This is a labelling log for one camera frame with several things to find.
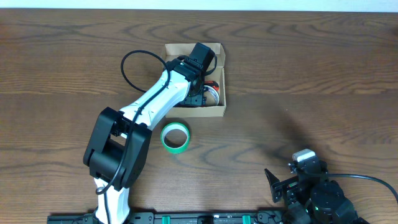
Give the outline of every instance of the roll of tape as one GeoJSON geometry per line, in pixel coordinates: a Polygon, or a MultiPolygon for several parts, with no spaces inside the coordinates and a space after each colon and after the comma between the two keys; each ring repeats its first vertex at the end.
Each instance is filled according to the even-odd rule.
{"type": "Polygon", "coordinates": [[[183,125],[182,123],[177,123],[177,122],[170,123],[170,124],[166,125],[166,127],[163,128],[162,133],[160,134],[160,140],[162,140],[163,146],[170,153],[173,153],[173,154],[178,154],[178,153],[185,151],[189,145],[189,139],[190,139],[190,135],[189,135],[188,128],[185,125],[183,125]],[[181,130],[187,136],[187,140],[180,147],[170,147],[170,146],[166,145],[166,143],[165,143],[165,138],[166,138],[167,133],[169,133],[173,130],[181,130]]]}

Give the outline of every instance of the open box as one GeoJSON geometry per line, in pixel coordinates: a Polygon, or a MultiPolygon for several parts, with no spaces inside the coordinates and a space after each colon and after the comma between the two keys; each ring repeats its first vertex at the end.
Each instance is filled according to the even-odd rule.
{"type": "MultiPolygon", "coordinates": [[[[224,116],[226,108],[225,98],[225,79],[224,79],[224,64],[225,64],[225,52],[224,48],[220,43],[203,43],[204,45],[211,48],[217,56],[217,68],[216,70],[205,77],[205,81],[216,81],[220,89],[218,93],[220,95],[220,102],[218,106],[206,106],[197,108],[181,108],[174,107],[167,114],[166,118],[192,118],[192,117],[215,117],[224,116]]],[[[162,51],[162,58],[168,62],[180,55],[189,55],[193,50],[195,44],[165,44],[162,51]]],[[[215,60],[210,63],[208,70],[214,68],[215,60]]]]}

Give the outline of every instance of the wooden table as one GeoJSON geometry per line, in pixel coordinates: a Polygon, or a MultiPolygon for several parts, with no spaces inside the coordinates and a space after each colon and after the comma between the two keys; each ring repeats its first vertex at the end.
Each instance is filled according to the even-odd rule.
{"type": "MultiPolygon", "coordinates": [[[[272,203],[264,168],[290,177],[293,152],[310,147],[330,172],[371,175],[398,189],[398,16],[329,12],[0,10],[0,223],[97,206],[82,158],[101,110],[140,97],[119,66],[130,50],[221,42],[223,118],[184,119],[189,150],[169,154],[154,130],[130,193],[136,208],[257,210],[272,203]]],[[[126,61],[149,88],[160,65],[126,61]]],[[[390,191],[337,180],[359,215],[398,222],[390,191]]]]}

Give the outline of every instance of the robotic arm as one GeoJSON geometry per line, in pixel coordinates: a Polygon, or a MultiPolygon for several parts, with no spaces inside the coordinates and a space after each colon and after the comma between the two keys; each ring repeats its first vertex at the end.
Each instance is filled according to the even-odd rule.
{"type": "Polygon", "coordinates": [[[112,186],[98,195],[95,216],[100,222],[108,223],[108,219],[112,224],[125,221],[130,212],[127,204],[129,187],[145,165],[152,130],[173,106],[203,86],[205,72],[214,57],[215,53],[210,48],[197,43],[189,57],[166,63],[170,70],[168,85],[168,71],[164,70],[159,81],[138,100],[119,111],[105,108],[99,114],[83,163],[90,168],[98,189],[105,188],[115,175],[112,186]],[[167,87],[151,99],[164,85],[167,87]],[[141,113],[132,123],[140,109],[141,113]],[[133,127],[128,138],[130,125],[133,127]],[[111,135],[126,138],[127,147],[112,140],[111,135]],[[123,151],[126,151],[124,161],[121,159],[123,151]]]}

